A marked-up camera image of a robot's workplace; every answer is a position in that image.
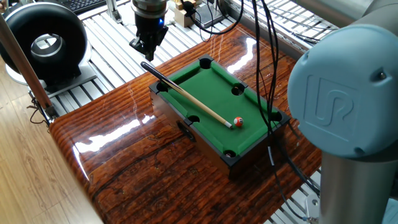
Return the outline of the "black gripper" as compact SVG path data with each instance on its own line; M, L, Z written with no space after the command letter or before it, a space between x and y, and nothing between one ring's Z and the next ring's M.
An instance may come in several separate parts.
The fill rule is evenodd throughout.
M137 27L136 38L129 45L140 53L145 53L148 61L153 61L156 47L165 37L168 27L165 25L165 17L146 18L135 15Z

